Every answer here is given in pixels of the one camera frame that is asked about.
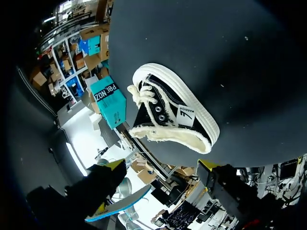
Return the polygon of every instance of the high-top sneaker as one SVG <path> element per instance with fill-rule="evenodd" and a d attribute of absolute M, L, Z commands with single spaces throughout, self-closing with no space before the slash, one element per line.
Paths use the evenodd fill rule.
<path fill-rule="evenodd" d="M 128 86 L 139 108 L 130 134 L 151 141 L 174 141 L 206 154 L 220 129 L 183 80 L 168 68 L 150 63 L 138 68 Z"/>

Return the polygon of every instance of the electronic equipment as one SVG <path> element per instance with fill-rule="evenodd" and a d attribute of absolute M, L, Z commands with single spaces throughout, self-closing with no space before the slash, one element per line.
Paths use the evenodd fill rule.
<path fill-rule="evenodd" d="M 292 178 L 295 176 L 297 168 L 297 159 L 286 161 L 280 166 L 280 180 Z"/>

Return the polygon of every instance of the cardboard box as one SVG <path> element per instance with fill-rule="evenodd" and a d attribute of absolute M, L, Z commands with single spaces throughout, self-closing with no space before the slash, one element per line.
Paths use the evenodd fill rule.
<path fill-rule="evenodd" d="M 63 56 L 62 60 L 63 60 L 64 69 L 66 71 L 70 70 L 71 69 L 71 63 L 70 63 L 69 56 L 68 55 Z"/>
<path fill-rule="evenodd" d="M 136 173 L 139 173 L 142 171 L 145 166 L 139 165 L 137 161 L 134 161 L 132 165 L 130 166 Z"/>
<path fill-rule="evenodd" d="M 56 82 L 57 80 L 59 80 L 59 79 L 61 79 L 61 78 L 62 78 L 62 77 L 61 77 L 61 74 L 60 74 L 60 73 L 58 73 L 58 74 L 53 73 L 53 74 L 51 75 L 51 79 L 52 79 L 53 82 Z"/>
<path fill-rule="evenodd" d="M 91 77 L 90 71 L 88 71 L 88 70 L 84 71 L 81 75 L 82 75 L 83 80 Z"/>
<path fill-rule="evenodd" d="M 33 86 L 39 90 L 40 86 L 42 86 L 46 81 L 47 79 L 40 71 L 40 68 L 36 67 L 30 75 L 30 82 L 32 82 L 32 84 L 35 82 Z"/>
<path fill-rule="evenodd" d="M 155 180 L 157 174 L 154 172 L 153 174 L 149 174 L 147 169 L 143 169 L 138 173 L 138 177 L 144 182 L 144 184 L 150 184 Z"/>
<path fill-rule="evenodd" d="M 92 93 L 90 94 L 90 98 L 91 98 L 91 102 L 92 102 L 91 105 L 92 105 L 92 107 L 93 107 L 95 113 L 100 114 L 100 110 L 99 110 L 99 108 L 98 108 L 97 103 L 95 102 L 95 99 L 94 99 L 94 96 L 93 96 Z"/>
<path fill-rule="evenodd" d="M 110 22 L 114 0 L 99 0 L 96 10 L 96 22 Z"/>
<path fill-rule="evenodd" d="M 95 82 L 90 88 L 111 129 L 126 121 L 126 98 L 110 76 Z"/>
<path fill-rule="evenodd" d="M 109 70 L 106 67 L 103 67 L 100 71 L 100 73 L 97 73 L 97 77 L 99 80 L 101 80 L 102 78 L 105 78 L 109 76 Z"/>
<path fill-rule="evenodd" d="M 85 62 L 84 62 L 82 53 L 79 53 L 78 55 L 75 56 L 75 62 L 76 62 L 77 69 L 82 69 L 85 66 Z"/>
<path fill-rule="evenodd" d="M 176 172 L 184 176 L 191 176 L 195 173 L 195 169 L 191 167 L 181 167 L 180 169 L 176 169 Z"/>
<path fill-rule="evenodd" d="M 102 78 L 109 76 L 109 70 L 106 67 L 103 67 L 100 71 Z"/>
<path fill-rule="evenodd" d="M 53 72 L 53 74 L 51 75 L 51 79 L 53 82 L 56 82 L 56 80 L 58 79 L 61 79 L 61 73 L 59 72 L 56 64 L 55 64 L 55 61 L 52 61 L 51 64 L 50 64 L 50 68 Z"/>
<path fill-rule="evenodd" d="M 107 9 L 108 0 L 99 0 L 95 20 L 96 22 L 103 23 L 106 18 L 106 9 Z"/>
<path fill-rule="evenodd" d="M 99 48 L 99 52 L 84 57 L 84 61 L 88 69 L 91 71 L 99 63 L 109 58 L 109 24 L 102 24 L 82 30 L 80 32 L 80 36 L 83 41 L 88 41 L 91 38 L 95 38 L 93 41 L 94 44 L 96 43 L 97 36 L 100 36 L 99 45 L 95 45 L 97 48 Z"/>
<path fill-rule="evenodd" d="M 78 49 L 78 44 L 77 43 L 73 43 L 70 47 L 71 51 Z"/>

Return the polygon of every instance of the teal box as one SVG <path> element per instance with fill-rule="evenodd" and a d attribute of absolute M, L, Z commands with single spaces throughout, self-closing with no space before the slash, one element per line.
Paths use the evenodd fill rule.
<path fill-rule="evenodd" d="M 89 56 L 100 52 L 100 36 L 91 37 L 88 39 L 88 54 Z"/>
<path fill-rule="evenodd" d="M 126 98 L 110 76 L 91 85 L 97 106 L 111 129 L 126 121 Z"/>

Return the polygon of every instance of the fluorescent light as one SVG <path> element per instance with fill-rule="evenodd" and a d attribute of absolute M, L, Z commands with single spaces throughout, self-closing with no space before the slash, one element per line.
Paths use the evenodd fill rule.
<path fill-rule="evenodd" d="M 83 166 L 82 166 L 81 162 L 79 161 L 75 151 L 72 149 L 71 144 L 66 142 L 66 145 L 67 145 L 67 148 L 68 148 L 69 152 L 71 153 L 71 156 L 72 156 L 73 160 L 75 161 L 76 165 L 78 166 L 80 172 L 83 174 L 83 176 L 87 176 L 87 172 L 83 168 Z"/>
<path fill-rule="evenodd" d="M 56 16 L 53 16 L 53 17 L 51 17 L 51 18 L 47 18 L 46 20 L 44 20 L 44 23 L 46 23 L 46 22 L 48 22 L 48 21 L 50 21 L 50 20 L 53 20 L 53 19 L 55 19 L 56 18 Z"/>
<path fill-rule="evenodd" d="M 51 43 L 53 43 L 53 41 L 54 41 L 54 37 L 48 40 L 48 44 L 50 45 Z"/>

